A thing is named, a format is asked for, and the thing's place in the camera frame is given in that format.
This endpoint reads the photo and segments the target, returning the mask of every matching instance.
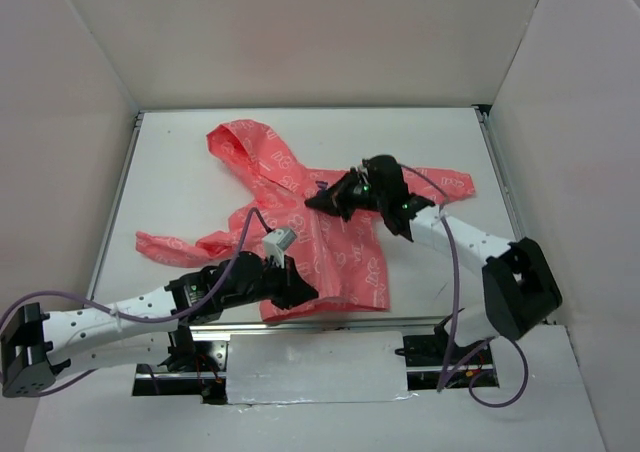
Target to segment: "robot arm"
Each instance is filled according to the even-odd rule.
[[[348,221],[356,210],[378,211],[394,235],[450,255],[449,238],[435,204],[409,192],[401,166],[388,155],[363,160],[326,190],[307,199],[315,210]],[[502,335],[520,339],[562,303],[542,250],[536,242],[519,242],[487,234],[447,216],[460,264],[481,278],[484,303],[458,316],[456,345],[466,347]],[[448,319],[435,334],[446,342]]]
[[[162,362],[175,370],[195,353],[190,325],[217,320],[225,309],[261,300],[289,309],[316,299],[318,292],[300,277],[294,259],[284,255],[294,240],[292,230],[276,229],[263,239],[266,259],[241,252],[206,303],[202,299],[230,261],[110,304],[110,314],[92,308],[44,313],[38,303],[20,307],[0,337],[3,395],[37,395],[66,375],[127,363]],[[196,304],[193,313],[170,318]],[[141,323],[120,314],[168,319]]]

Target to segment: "black bracket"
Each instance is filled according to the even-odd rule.
[[[199,272],[172,280],[165,290],[173,294],[177,312],[200,302],[218,282],[230,261],[209,266]],[[253,252],[241,252],[231,273],[216,294],[182,325],[199,325],[217,320],[223,310],[270,300],[279,309],[291,309],[318,298],[318,291],[304,281],[295,260],[285,255],[285,266],[278,267]]]
[[[500,257],[487,259],[482,282],[487,317],[507,339],[520,339],[562,305],[542,249],[526,237]]]
[[[401,349],[396,349],[395,354],[405,358],[407,367],[441,366],[449,337],[444,330],[444,325],[448,320],[449,318],[438,324],[434,329],[433,335],[405,335],[402,338],[404,346]],[[451,355],[452,365],[471,352],[478,343],[473,343],[467,347],[454,345]],[[467,364],[481,365],[492,361],[491,349],[487,347],[486,350],[472,357]]]
[[[400,164],[391,155],[377,155],[362,161],[338,182],[305,200],[311,209],[349,221],[356,210],[379,212],[393,235],[411,238],[409,223],[425,207],[435,203],[409,192]]]
[[[0,337],[2,349],[2,395],[36,395],[56,381],[47,359],[51,343],[44,340],[42,323],[48,316],[40,304],[27,304],[13,315]]]

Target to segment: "white wall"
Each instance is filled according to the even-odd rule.
[[[609,450],[637,450],[640,9],[540,0],[490,115]]]
[[[536,0],[73,0],[143,108],[492,102]]]
[[[133,111],[65,0],[0,0],[0,44],[4,310],[34,290],[85,292]],[[23,449],[36,403],[0,399],[3,451]]]

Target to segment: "white panel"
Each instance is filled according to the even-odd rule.
[[[640,323],[639,51],[632,0],[540,0],[491,112],[526,232],[568,302],[612,451],[637,450],[628,420],[640,407],[640,364],[629,356]]]
[[[388,402],[406,399],[398,331],[232,335],[230,404]]]
[[[134,367],[105,369],[41,400],[26,450],[604,452],[564,328],[534,329],[521,345],[529,389],[502,410],[479,406],[464,389],[367,404],[217,407],[196,396],[131,397]],[[522,365],[507,341],[493,351],[501,387],[478,394],[504,401]]]
[[[536,0],[73,0],[144,108],[492,102]]]
[[[0,0],[0,38],[4,311],[33,290],[84,293],[132,112],[65,0]],[[2,450],[23,450],[36,404],[0,398]]]

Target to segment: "wire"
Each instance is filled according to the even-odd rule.
[[[449,194],[447,194],[444,189],[442,189],[438,184],[436,184],[432,179],[427,177],[421,172],[418,172],[416,169],[408,167],[404,164],[399,164],[403,169],[414,173],[422,180],[430,184],[434,189],[442,194],[444,197],[444,201],[440,204],[440,211],[444,209],[444,206],[448,204],[451,200]],[[453,260],[453,308],[451,311],[451,329],[449,330],[449,338],[447,339],[447,346],[444,350],[444,357],[442,359],[442,369],[440,369],[440,376],[438,377],[438,385],[436,386],[436,390],[438,392],[442,392],[442,389],[445,388],[447,382],[451,380],[451,376],[447,374],[449,370],[449,366],[451,365],[451,358],[453,357],[453,351],[455,348],[455,336],[456,331],[458,330],[458,313],[460,311],[460,259],[458,258],[458,248],[456,247],[456,241],[453,237],[453,232],[451,231],[451,227],[449,226],[449,222],[444,214],[441,217],[442,226],[447,234],[447,239],[449,241],[449,247],[451,248],[451,259]]]
[[[484,361],[484,356],[482,355],[481,352],[478,352],[478,359],[480,359],[480,365],[478,366],[478,369],[476,370],[476,373],[479,373],[482,368],[484,367],[485,361]]]
[[[183,310],[181,312],[178,312],[175,315],[169,315],[167,317],[145,318],[145,317],[138,317],[136,315],[125,314],[124,312],[119,312],[119,311],[116,312],[116,314],[115,314],[116,317],[128,320],[130,322],[138,322],[138,323],[142,323],[142,324],[162,324],[164,322],[171,322],[173,320],[182,319],[184,317],[187,317],[187,316],[197,312],[198,309],[200,309],[209,300],[211,300],[211,298],[215,295],[215,293],[218,292],[218,290],[222,287],[222,285],[224,284],[224,282],[227,279],[227,277],[229,277],[229,274],[231,273],[231,269],[235,265],[236,260],[238,259],[238,257],[240,256],[240,252],[242,251],[242,247],[244,246],[244,243],[245,243],[245,241],[247,239],[247,235],[249,233],[249,225],[251,224],[251,218],[253,217],[254,214],[258,216],[258,219],[260,220],[262,226],[265,228],[265,230],[267,232],[271,232],[272,231],[272,229],[269,228],[269,226],[267,225],[266,221],[264,220],[264,217],[262,217],[262,214],[260,213],[260,211],[256,207],[252,207],[251,209],[249,209],[249,213],[247,214],[247,218],[246,218],[246,220],[244,222],[244,226],[242,227],[242,233],[240,234],[240,239],[238,241],[238,245],[236,246],[235,250],[233,251],[233,254],[231,256],[231,259],[229,260],[229,263],[227,264],[225,269],[222,271],[222,274],[220,275],[220,278],[218,279],[218,281],[209,290],[209,292],[207,292],[207,294],[202,298],[202,300],[198,301],[195,305],[189,307],[188,309],[185,309],[185,310]],[[71,294],[69,292],[60,292],[60,291],[57,291],[57,290],[44,290],[44,291],[39,291],[39,292],[31,292],[30,294],[27,294],[24,297],[21,297],[20,299],[16,300],[13,304],[11,304],[9,306],[9,308],[7,310],[5,310],[5,312],[2,314],[2,317],[0,317],[0,331],[4,330],[5,323],[9,319],[9,316],[18,307],[20,307],[25,302],[27,302],[29,300],[32,300],[32,299],[35,299],[35,298],[38,298],[38,297],[61,297],[63,299],[67,299],[67,300],[71,300],[73,302],[80,303],[80,304],[85,305],[87,307],[91,307],[91,308],[97,309],[100,312],[104,312],[105,314],[111,314],[111,312],[112,312],[109,307],[106,307],[106,306],[104,306],[102,304],[99,304],[98,302],[95,302],[93,300],[89,300],[89,299],[86,299],[84,297],[80,297],[80,296]],[[79,380],[85,378],[91,372],[93,372],[93,371],[88,371],[88,372],[85,372],[85,373],[79,375],[78,377],[74,378],[73,380],[70,380],[69,382],[67,382],[63,386],[60,386],[57,389],[54,389],[54,391],[57,392],[57,391],[66,389],[67,387],[75,384]],[[0,381],[3,381],[2,373],[0,373]],[[54,391],[41,392],[38,396],[51,395],[52,393],[55,393]]]
[[[204,384],[202,383],[202,377],[200,375],[200,361],[198,360],[198,356],[195,357],[196,362],[196,377],[198,378],[198,385],[200,386],[200,390],[204,390]]]
[[[77,384],[78,382],[80,382],[85,377],[93,374],[95,371],[96,371],[95,369],[87,370],[86,372],[83,372],[80,375],[75,376],[73,379],[69,380],[68,382],[65,382],[60,387],[56,387],[55,389],[45,390],[45,391],[40,392],[38,394],[30,395],[29,397],[37,397],[37,398],[47,397],[48,395],[53,395],[53,394],[56,394],[58,392],[62,392],[63,390],[68,389],[72,385]]]
[[[425,180],[427,183],[433,186],[438,192],[440,192],[444,196],[444,202],[440,204],[440,210],[442,210],[444,206],[450,202],[449,195],[429,177],[418,172],[416,169],[413,169],[406,165],[403,165],[403,164],[398,164],[398,165],[400,165],[400,167],[402,167],[403,169],[409,172],[412,172],[418,177],[420,177],[421,179]],[[442,360],[442,369],[440,371],[440,376],[438,377],[438,385],[436,387],[438,392],[441,392],[442,389],[444,389],[447,386],[447,383],[451,380],[454,374],[460,369],[460,367],[467,364],[476,354],[478,354],[480,351],[485,349],[489,345],[489,343],[493,340],[493,338],[489,338],[482,341],[478,346],[474,347],[471,350],[471,352],[469,352],[462,359],[460,359],[460,361],[458,361],[458,363],[454,365],[451,370],[449,370],[449,366],[451,365],[451,358],[453,356],[453,350],[455,347],[455,335],[458,329],[458,314],[460,313],[460,260],[458,258],[458,250],[456,248],[456,242],[453,237],[453,232],[451,231],[451,227],[449,227],[449,223],[447,222],[447,218],[445,217],[444,214],[441,217],[441,221],[442,221],[442,226],[444,227],[444,230],[447,234],[447,239],[449,240],[449,246],[451,248],[451,258],[453,260],[453,310],[451,311],[451,318],[450,318],[451,329],[449,330],[447,347],[445,349],[444,358]],[[511,399],[507,400],[506,402],[500,402],[500,403],[494,404],[494,403],[486,402],[480,399],[473,391],[473,386],[475,385],[476,381],[481,376],[491,373],[491,371],[485,370],[483,372],[474,374],[474,376],[469,381],[469,394],[471,395],[473,400],[475,400],[481,405],[484,405],[485,407],[491,407],[491,408],[508,407],[509,405],[515,403],[522,397],[529,383],[529,363],[527,362],[527,358],[524,355],[523,350],[515,341],[511,339],[507,339],[507,340],[509,340],[509,342],[513,344],[518,354],[520,355],[520,358],[522,359],[522,367],[524,369],[524,377],[522,379],[522,385],[518,389],[518,392],[516,392],[516,394]]]
[[[142,366],[147,369],[149,377],[151,377],[151,382],[153,383],[153,389],[156,391],[156,395],[160,395],[158,378],[156,377],[156,374],[153,373],[153,368],[149,364],[142,364]]]
[[[524,395],[524,391],[527,388],[527,385],[529,384],[529,362],[527,362],[527,357],[524,355],[524,351],[522,350],[522,348],[518,345],[517,342],[513,341],[513,340],[509,340],[509,342],[511,342],[511,344],[516,348],[516,350],[518,351],[518,354],[520,355],[520,358],[522,359],[522,369],[523,369],[523,373],[524,373],[524,377],[522,378],[522,384],[520,385],[520,388],[518,389],[518,392],[516,392],[516,394],[511,397],[509,400],[505,401],[505,402],[499,402],[499,403],[492,403],[492,402],[487,402],[485,400],[482,400],[480,397],[478,397],[476,395],[476,393],[474,392],[473,388],[474,385],[476,383],[476,381],[487,374],[490,374],[491,371],[490,370],[483,370],[482,372],[479,372],[477,374],[475,374],[471,380],[469,381],[469,394],[471,394],[471,397],[473,398],[473,400],[475,400],[476,402],[478,402],[481,405],[484,405],[485,407],[489,407],[492,409],[501,409],[503,407],[509,407],[511,404],[516,403],[518,400],[520,400],[520,397],[522,397]]]
[[[211,362],[209,362],[209,358],[204,354],[200,354],[199,357],[202,359],[202,362],[204,363],[204,365],[206,365],[207,368],[211,372],[213,372],[213,376],[216,378],[216,382],[220,382],[220,377],[218,377],[218,372],[216,372],[216,369],[211,365]]]

